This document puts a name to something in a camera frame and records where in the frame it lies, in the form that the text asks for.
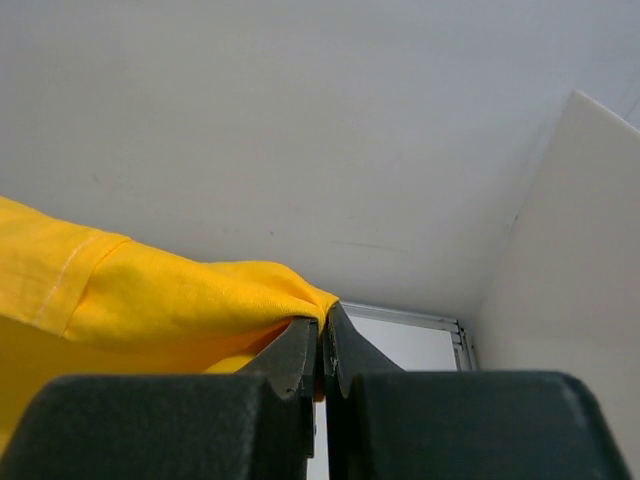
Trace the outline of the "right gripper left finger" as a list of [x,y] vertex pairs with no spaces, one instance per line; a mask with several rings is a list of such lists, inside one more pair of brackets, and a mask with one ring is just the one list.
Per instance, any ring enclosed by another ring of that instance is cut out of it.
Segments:
[[228,375],[47,383],[1,458],[5,479],[302,479],[314,451],[318,325],[296,319]]

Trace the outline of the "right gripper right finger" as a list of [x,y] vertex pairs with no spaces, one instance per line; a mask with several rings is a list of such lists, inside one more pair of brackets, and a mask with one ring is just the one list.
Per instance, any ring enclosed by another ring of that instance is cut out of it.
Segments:
[[554,371],[408,372],[340,305],[322,334],[333,479],[627,479],[599,403]]

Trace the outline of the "yellow pillowcase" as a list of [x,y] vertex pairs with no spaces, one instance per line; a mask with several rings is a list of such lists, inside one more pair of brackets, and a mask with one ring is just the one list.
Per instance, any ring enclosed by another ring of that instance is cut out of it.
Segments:
[[278,263],[202,263],[3,199],[1,438],[56,376],[232,373],[335,302]]

